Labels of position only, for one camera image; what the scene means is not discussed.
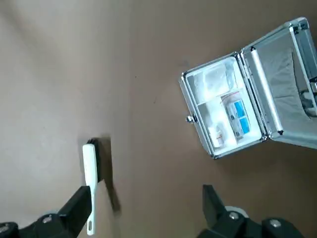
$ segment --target brush handle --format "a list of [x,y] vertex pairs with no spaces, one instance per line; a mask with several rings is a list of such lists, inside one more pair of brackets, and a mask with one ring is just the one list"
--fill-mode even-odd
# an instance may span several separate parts
[[96,232],[96,201],[95,201],[95,191],[91,191],[91,214],[87,220],[87,235],[92,236]]
[[90,187],[91,214],[87,220],[87,234],[94,235],[96,231],[96,189],[97,189],[97,158],[93,144],[83,145],[83,158],[86,185]]

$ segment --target blue label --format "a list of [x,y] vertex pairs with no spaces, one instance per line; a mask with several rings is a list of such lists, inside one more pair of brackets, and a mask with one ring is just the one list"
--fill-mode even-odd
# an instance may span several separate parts
[[241,128],[244,134],[250,132],[249,122],[247,118],[240,119]]
[[244,107],[243,107],[243,103],[242,101],[238,101],[238,102],[235,102],[234,103],[234,106],[237,110],[237,114],[238,114],[238,117],[244,117],[246,114],[245,114],[245,111],[244,111]]

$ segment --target cardboard surface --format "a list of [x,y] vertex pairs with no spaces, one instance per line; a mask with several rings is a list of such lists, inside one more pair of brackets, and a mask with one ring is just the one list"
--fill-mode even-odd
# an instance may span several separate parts
[[100,183],[97,237],[195,237],[206,227],[204,183],[256,221],[280,216],[316,237],[317,151],[266,143],[212,161],[185,123],[177,82],[298,16],[316,40],[316,8],[314,0],[2,1],[0,220],[25,226],[58,210],[84,183],[81,145],[107,137],[120,212]]

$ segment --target metal bolt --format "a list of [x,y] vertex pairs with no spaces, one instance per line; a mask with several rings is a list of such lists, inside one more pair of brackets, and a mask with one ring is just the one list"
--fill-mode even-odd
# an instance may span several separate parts
[[236,213],[236,212],[230,212],[229,217],[230,217],[232,220],[237,220],[237,219],[239,219],[239,215],[238,215],[238,213]]
[[9,226],[8,226],[8,224],[6,224],[5,226],[3,226],[3,227],[0,227],[0,233],[2,233],[2,232],[6,232],[7,230],[9,230]]
[[45,217],[42,222],[43,223],[47,223],[47,222],[51,222],[52,221],[52,215],[49,215],[48,217]]
[[269,222],[272,226],[274,226],[275,228],[280,227],[282,224],[277,220],[277,219],[272,219]]
[[190,124],[193,124],[194,123],[194,118],[192,116],[187,116],[186,117],[186,121]]

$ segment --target open case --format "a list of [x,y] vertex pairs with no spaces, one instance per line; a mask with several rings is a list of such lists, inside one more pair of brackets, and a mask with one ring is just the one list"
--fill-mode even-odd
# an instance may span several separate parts
[[179,82],[214,159],[268,139],[317,148],[317,53],[303,17]]

